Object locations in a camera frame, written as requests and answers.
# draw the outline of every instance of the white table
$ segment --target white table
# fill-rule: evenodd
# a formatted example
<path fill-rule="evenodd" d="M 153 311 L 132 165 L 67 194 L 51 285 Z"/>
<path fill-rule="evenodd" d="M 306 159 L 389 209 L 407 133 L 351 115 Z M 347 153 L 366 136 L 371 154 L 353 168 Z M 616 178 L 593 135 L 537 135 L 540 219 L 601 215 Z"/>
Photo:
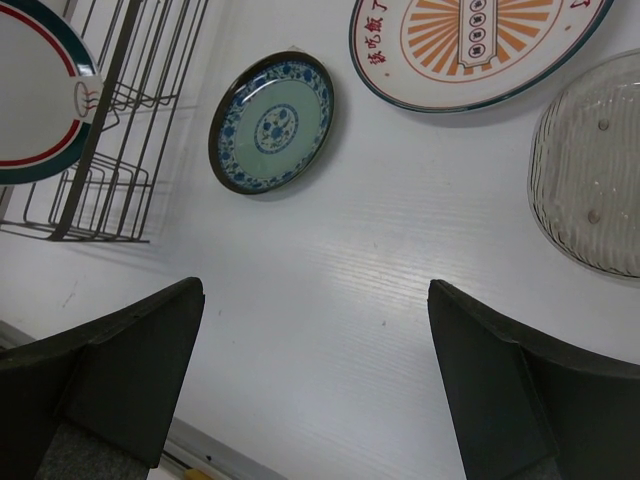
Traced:
<path fill-rule="evenodd" d="M 542 109 L 578 73 L 640 43 L 640 2 L 616 0 L 579 54 L 529 92 L 435 117 L 361 84 L 347 46 L 352 3 L 214 2 L 224 17 L 210 17 L 195 60 L 191 88 L 202 82 L 202 93 L 163 233 L 134 247 L 1 234 L 0 318 L 43 337 L 199 276 L 207 306 L 178 417 L 292 479 L 462 479 L 426 312 L 431 279 L 640 363 L 636 287 L 565 258 L 526 192 Z M 290 188 L 233 194 L 209 166 L 211 117 L 246 66 L 291 45 L 334 77 L 333 134 Z"/>

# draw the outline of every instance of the white plate with red and green rim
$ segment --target white plate with red and green rim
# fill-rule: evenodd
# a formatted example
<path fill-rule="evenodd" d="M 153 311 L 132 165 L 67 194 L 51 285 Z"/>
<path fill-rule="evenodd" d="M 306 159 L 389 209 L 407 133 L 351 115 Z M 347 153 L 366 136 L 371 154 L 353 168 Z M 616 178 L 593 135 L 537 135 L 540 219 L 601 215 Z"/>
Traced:
<path fill-rule="evenodd" d="M 69 25 L 36 0 L 0 0 L 0 185 L 62 172 L 82 153 L 102 82 Z"/>

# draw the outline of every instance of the clear glass bowl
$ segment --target clear glass bowl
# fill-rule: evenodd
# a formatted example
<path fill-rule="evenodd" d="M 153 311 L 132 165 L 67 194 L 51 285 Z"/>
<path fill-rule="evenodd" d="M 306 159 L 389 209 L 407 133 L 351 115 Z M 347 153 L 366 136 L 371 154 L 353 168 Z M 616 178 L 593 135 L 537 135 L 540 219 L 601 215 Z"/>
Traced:
<path fill-rule="evenodd" d="M 640 278 L 640 50 L 589 70 L 542 115 L 529 202 L 569 257 Z"/>

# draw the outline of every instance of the dish drying rack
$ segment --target dish drying rack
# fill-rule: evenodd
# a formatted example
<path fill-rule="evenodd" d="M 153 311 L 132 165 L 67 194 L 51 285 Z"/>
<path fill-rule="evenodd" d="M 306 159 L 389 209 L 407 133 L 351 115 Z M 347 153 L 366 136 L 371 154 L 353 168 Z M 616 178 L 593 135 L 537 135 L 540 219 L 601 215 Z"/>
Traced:
<path fill-rule="evenodd" d="M 74 166 L 0 189 L 0 231 L 50 241 L 148 241 L 152 198 L 208 3 L 67 1 L 71 24 L 102 72 L 102 96 Z"/>

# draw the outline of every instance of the blue floral pattern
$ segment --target blue floral pattern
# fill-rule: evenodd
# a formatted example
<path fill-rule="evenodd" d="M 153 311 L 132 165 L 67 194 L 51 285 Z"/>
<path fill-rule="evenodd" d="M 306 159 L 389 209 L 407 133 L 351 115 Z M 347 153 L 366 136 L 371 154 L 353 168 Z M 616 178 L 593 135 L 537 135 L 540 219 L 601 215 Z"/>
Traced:
<path fill-rule="evenodd" d="M 320 124 L 318 125 L 318 131 L 316 133 L 313 145 L 309 149 L 309 153 L 301 158 L 290 171 L 284 172 L 281 175 L 271 178 L 257 178 L 245 172 L 236 161 L 234 152 L 235 134 L 238 123 L 240 122 L 240 119 L 242 118 L 242 115 L 244 114 L 247 106 L 251 102 L 253 92 L 263 87 L 265 84 L 277 80 L 296 80 L 307 84 L 310 88 L 313 89 L 313 91 L 316 93 L 316 96 L 318 97 L 318 102 L 320 103 Z M 224 171 L 227 178 L 238 187 L 247 190 L 248 192 L 257 193 L 284 185 L 285 183 L 296 177 L 298 174 L 300 174 L 315 158 L 316 154 L 320 150 L 320 147 L 322 146 L 325 137 L 328 134 L 328 128 L 333 116 L 333 95 L 332 91 L 330 90 L 329 83 L 330 80 L 325 78 L 325 76 L 313 65 L 300 61 L 288 61 L 277 63 L 268 67 L 260 74 L 260 76 L 255 77 L 253 80 L 248 82 L 244 86 L 244 88 L 240 89 L 234 95 L 231 105 L 227 109 L 222 128 L 220 129 L 220 133 L 218 135 L 218 159 L 220 161 L 222 170 Z M 278 105 L 273 109 L 267 111 L 263 118 L 273 112 L 276 112 L 277 115 L 280 115 L 280 111 L 277 110 L 277 108 L 280 108 L 280 111 L 282 110 L 282 106 Z M 264 123 L 261 125 L 260 122 L 258 122 L 256 134 L 259 133 L 260 135 L 262 135 L 263 131 L 266 132 L 267 130 L 272 128 L 273 125 L 274 124 L 272 123 L 269 127 L 265 128 Z M 295 131 L 293 133 L 290 133 L 285 140 L 282 140 L 281 137 L 278 137 L 281 139 L 279 145 L 284 145 L 281 150 L 286 148 L 294 137 Z M 268 145 L 275 146 L 276 143 L 278 142 L 268 143 Z"/>
<path fill-rule="evenodd" d="M 258 120 L 253 141 L 256 148 L 273 155 L 287 148 L 298 132 L 298 112 L 287 103 L 280 103 L 267 110 Z"/>

